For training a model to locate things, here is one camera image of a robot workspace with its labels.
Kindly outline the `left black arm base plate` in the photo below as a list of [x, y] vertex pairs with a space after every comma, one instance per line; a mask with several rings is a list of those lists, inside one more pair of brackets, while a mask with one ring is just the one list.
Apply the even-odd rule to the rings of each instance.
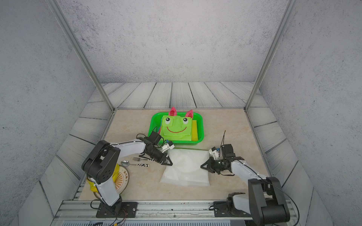
[[137, 202], [117, 201], [113, 206], [109, 206], [101, 201], [96, 218], [135, 218], [137, 207]]

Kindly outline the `green frog raincoat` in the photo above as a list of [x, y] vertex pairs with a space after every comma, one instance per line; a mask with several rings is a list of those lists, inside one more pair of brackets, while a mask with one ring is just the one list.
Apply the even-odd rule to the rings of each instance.
[[164, 115], [160, 135], [171, 141], [191, 141], [192, 117]]

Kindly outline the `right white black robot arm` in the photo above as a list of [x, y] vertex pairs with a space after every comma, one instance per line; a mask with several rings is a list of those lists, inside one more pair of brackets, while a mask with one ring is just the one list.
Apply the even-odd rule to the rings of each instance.
[[223, 171], [238, 176], [248, 185], [247, 193], [231, 193], [224, 202], [214, 202], [209, 210], [215, 217], [250, 216], [256, 226], [290, 221], [286, 194], [276, 177], [267, 177], [252, 169], [244, 158], [236, 156], [231, 144], [213, 147], [201, 169], [220, 175]]

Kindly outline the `pink bunny raincoat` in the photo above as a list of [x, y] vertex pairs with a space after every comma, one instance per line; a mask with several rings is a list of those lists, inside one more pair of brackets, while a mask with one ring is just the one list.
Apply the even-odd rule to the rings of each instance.
[[160, 134], [163, 137], [176, 135], [191, 135], [193, 120], [193, 110], [180, 116], [174, 107], [171, 108], [168, 115], [164, 115], [161, 121]]

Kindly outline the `white raincoat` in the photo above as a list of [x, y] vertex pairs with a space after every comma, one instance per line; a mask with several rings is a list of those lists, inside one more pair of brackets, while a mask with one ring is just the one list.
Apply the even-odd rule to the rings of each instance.
[[175, 148], [168, 152], [168, 156], [173, 164], [166, 167], [161, 183], [188, 187], [210, 185], [208, 171], [201, 169], [201, 165], [209, 159], [209, 152]]

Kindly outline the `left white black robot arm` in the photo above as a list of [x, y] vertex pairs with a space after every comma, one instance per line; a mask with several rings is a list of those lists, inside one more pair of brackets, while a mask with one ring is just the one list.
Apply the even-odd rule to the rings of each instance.
[[146, 154], [161, 165], [172, 166], [167, 151], [174, 148], [171, 141], [167, 141], [161, 148], [157, 147], [159, 136], [156, 139], [145, 137], [118, 144], [111, 144], [105, 140], [97, 143], [88, 157], [82, 163], [82, 170], [88, 179], [93, 182], [100, 194], [100, 200], [107, 207], [114, 207], [122, 202], [116, 190], [112, 175], [117, 162], [123, 157], [133, 154]]

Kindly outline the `yellow raincoat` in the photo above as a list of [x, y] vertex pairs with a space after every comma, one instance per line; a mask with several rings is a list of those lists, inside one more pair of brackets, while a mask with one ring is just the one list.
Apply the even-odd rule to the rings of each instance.
[[196, 120], [192, 121], [191, 141], [198, 141], [198, 126]]

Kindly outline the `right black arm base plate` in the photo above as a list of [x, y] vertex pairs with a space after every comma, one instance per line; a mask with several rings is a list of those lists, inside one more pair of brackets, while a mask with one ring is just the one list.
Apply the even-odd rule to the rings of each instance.
[[213, 202], [208, 210], [213, 211], [214, 216], [219, 218], [251, 217], [249, 199], [246, 193], [231, 193], [225, 201]]

